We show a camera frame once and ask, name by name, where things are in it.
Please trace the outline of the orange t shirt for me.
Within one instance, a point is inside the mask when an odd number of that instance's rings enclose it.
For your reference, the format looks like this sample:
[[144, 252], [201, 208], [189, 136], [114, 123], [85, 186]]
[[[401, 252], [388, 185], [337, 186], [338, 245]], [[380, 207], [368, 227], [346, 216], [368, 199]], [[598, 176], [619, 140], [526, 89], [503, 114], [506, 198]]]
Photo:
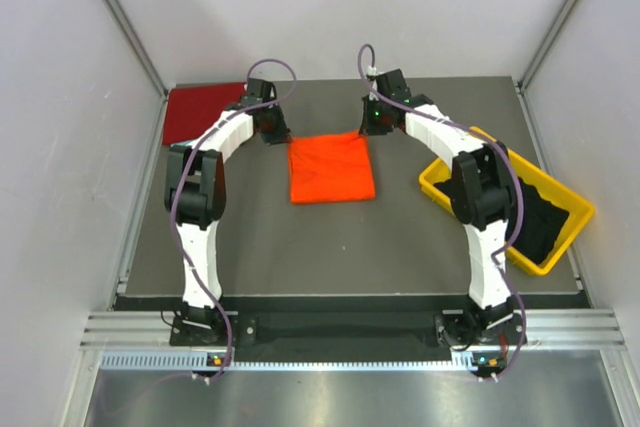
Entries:
[[288, 146], [288, 165], [294, 204], [376, 197], [368, 139], [358, 131], [294, 137]]

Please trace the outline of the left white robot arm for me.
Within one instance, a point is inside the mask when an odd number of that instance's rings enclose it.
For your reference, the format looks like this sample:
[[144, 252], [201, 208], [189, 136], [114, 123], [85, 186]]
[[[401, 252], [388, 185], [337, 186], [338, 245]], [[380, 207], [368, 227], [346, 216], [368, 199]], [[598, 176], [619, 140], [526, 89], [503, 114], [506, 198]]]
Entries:
[[184, 264], [184, 292], [172, 321], [172, 346], [222, 346], [228, 316], [221, 305], [216, 238], [227, 201], [225, 161], [255, 134], [268, 145], [290, 140], [274, 83], [251, 78], [237, 102], [199, 138], [169, 150], [164, 202]]

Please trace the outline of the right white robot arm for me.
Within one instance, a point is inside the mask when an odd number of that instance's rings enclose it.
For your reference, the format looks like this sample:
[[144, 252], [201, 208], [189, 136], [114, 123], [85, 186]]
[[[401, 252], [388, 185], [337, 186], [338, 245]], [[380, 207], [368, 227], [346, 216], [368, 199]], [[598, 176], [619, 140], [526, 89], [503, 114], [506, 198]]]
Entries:
[[401, 70], [363, 75], [369, 93], [363, 98], [363, 135], [386, 135], [396, 129], [424, 144], [450, 172], [449, 199], [464, 226], [471, 270], [470, 306], [460, 318], [441, 318], [441, 342], [466, 350], [498, 336], [513, 317], [514, 295], [506, 280], [508, 235], [522, 223], [520, 182], [506, 148], [486, 135], [452, 121], [425, 95], [414, 95]]

